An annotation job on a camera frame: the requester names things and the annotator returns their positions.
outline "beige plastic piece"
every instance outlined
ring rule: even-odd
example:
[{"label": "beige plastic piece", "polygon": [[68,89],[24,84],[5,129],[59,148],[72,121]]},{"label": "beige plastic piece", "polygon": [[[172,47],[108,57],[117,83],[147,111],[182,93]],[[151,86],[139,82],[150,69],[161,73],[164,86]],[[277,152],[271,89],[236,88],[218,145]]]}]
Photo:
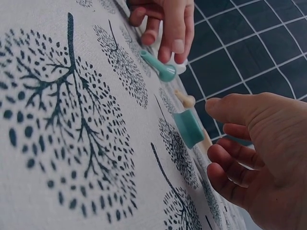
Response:
[{"label": "beige plastic piece", "polygon": [[205,139],[198,143],[198,146],[200,147],[200,149],[205,153],[207,154],[208,152],[208,149],[210,148],[210,146],[212,145],[212,141],[207,133],[207,131],[203,128],[202,129],[204,135],[205,135]]},{"label": "beige plastic piece", "polygon": [[181,101],[181,103],[182,103],[182,105],[185,109],[190,109],[190,108],[193,108],[195,106],[196,101],[195,101],[195,98],[193,96],[184,95],[179,90],[175,90],[175,95]]},{"label": "beige plastic piece", "polygon": [[206,131],[205,129],[203,129],[202,131],[203,131],[203,133],[204,133],[204,135],[205,135],[205,140],[203,140],[203,141],[201,142],[201,144],[202,144],[203,148],[205,149],[205,151],[207,152],[208,149],[210,148],[210,146],[212,145],[212,141],[211,141],[211,139],[210,139],[209,134],[207,133],[207,131]]}]

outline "plastic toy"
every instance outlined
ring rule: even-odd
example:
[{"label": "plastic toy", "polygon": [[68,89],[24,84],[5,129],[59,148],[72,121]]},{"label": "plastic toy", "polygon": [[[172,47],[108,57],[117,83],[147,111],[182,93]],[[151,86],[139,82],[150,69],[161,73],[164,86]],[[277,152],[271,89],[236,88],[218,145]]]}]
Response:
[{"label": "plastic toy", "polygon": [[175,90],[175,95],[181,101],[181,103],[182,103],[182,105],[185,109],[190,109],[190,108],[193,108],[195,106],[196,101],[195,101],[195,98],[193,96],[184,95],[179,90]]},{"label": "plastic toy", "polygon": [[190,95],[185,95],[179,90],[175,90],[174,93],[181,101],[183,107],[187,109],[183,113],[173,114],[183,141],[189,149],[199,144],[199,147],[204,152],[207,152],[212,145],[212,141],[207,131],[199,125],[191,110],[195,106],[195,98]]},{"label": "plastic toy", "polygon": [[147,61],[151,66],[159,71],[159,79],[163,82],[170,82],[176,76],[176,68],[173,65],[165,65],[147,50],[141,50],[140,56]]},{"label": "plastic toy", "polygon": [[181,137],[189,149],[205,139],[204,133],[190,109],[173,114]]}]

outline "teal plastic piece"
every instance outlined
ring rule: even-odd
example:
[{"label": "teal plastic piece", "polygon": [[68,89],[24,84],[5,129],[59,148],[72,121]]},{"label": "teal plastic piece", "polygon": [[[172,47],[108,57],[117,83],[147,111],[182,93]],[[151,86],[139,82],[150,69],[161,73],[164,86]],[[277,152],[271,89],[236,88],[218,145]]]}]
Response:
[{"label": "teal plastic piece", "polygon": [[141,50],[140,56],[147,61],[151,66],[159,71],[159,79],[163,82],[170,82],[176,76],[176,68],[173,65],[165,65],[147,50]]},{"label": "teal plastic piece", "polygon": [[190,109],[180,114],[173,114],[173,117],[181,137],[189,149],[205,140],[202,128]]}]

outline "tree pattern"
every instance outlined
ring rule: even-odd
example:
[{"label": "tree pattern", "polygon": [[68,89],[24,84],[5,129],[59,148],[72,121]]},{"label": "tree pattern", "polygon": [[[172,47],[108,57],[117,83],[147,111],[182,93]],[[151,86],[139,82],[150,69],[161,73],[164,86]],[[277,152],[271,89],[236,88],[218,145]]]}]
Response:
[{"label": "tree pattern", "polygon": [[113,0],[99,0],[99,2],[108,13],[116,13],[116,7]]},{"label": "tree pattern", "polygon": [[155,146],[151,143],[158,166],[170,186],[170,191],[166,193],[163,202],[165,204],[164,213],[167,219],[164,221],[165,230],[201,230],[201,223],[195,205],[191,197],[183,188],[175,188],[169,181],[159,160]]},{"label": "tree pattern", "polygon": [[93,6],[92,0],[76,0],[76,2],[83,7],[90,8]]},{"label": "tree pattern", "polygon": [[159,129],[166,151],[171,156],[172,162],[176,165],[186,183],[196,189],[198,188],[198,181],[187,147],[177,130],[165,119],[157,98],[156,101],[163,116],[163,119],[159,119]]},{"label": "tree pattern", "polygon": [[178,103],[178,98],[175,96],[175,94],[174,94],[174,90],[175,89],[173,89],[172,88],[172,86],[171,86],[171,83],[164,83],[164,82],[162,82],[162,84],[164,85],[164,87],[165,87],[165,90],[169,93],[169,95],[171,96],[171,98],[173,99],[173,102],[174,102],[174,104],[175,104],[175,106],[177,107],[177,108],[180,108],[180,105],[179,105],[179,103]]},{"label": "tree pattern", "polygon": [[111,35],[102,27],[98,25],[94,26],[101,50],[107,57],[113,71],[118,74],[124,89],[136,100],[139,106],[147,109],[147,89],[138,66],[124,48],[117,43],[110,21],[109,27]]},{"label": "tree pattern", "polygon": [[130,50],[132,51],[132,53],[136,57],[139,64],[142,66],[144,72],[146,73],[146,75],[148,77],[151,77],[151,68],[149,67],[147,62],[145,62],[144,59],[140,56],[141,46],[139,45],[139,43],[137,43],[135,40],[132,39],[132,37],[130,36],[130,34],[129,34],[129,32],[126,28],[120,27],[120,30],[122,32],[122,35],[123,35],[126,43],[129,45]]},{"label": "tree pattern", "polygon": [[211,186],[204,179],[202,180],[201,184],[202,184],[203,191],[204,191],[206,199],[207,199],[207,203],[208,203],[210,212],[213,216],[213,219],[214,219],[216,225],[222,230],[223,224],[222,224],[221,211],[219,209],[219,205],[218,205],[216,198],[213,194]]},{"label": "tree pattern", "polygon": [[176,108],[174,107],[172,101],[169,99],[166,92],[162,88],[159,89],[159,94],[168,112],[170,114],[176,113],[177,112]]},{"label": "tree pattern", "polygon": [[68,13],[67,45],[33,30],[0,38],[0,111],[12,147],[59,204],[85,218],[101,210],[111,223],[137,208],[134,151],[106,78],[75,56],[73,33]]}]

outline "tablecloth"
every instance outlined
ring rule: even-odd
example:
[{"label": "tablecloth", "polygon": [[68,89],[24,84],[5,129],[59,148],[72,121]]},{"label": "tablecloth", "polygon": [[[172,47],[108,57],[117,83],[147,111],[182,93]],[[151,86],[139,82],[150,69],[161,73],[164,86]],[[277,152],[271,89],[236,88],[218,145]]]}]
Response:
[{"label": "tablecloth", "polygon": [[0,2],[1,230],[245,229],[178,133],[179,77],[140,58],[127,10]]}]

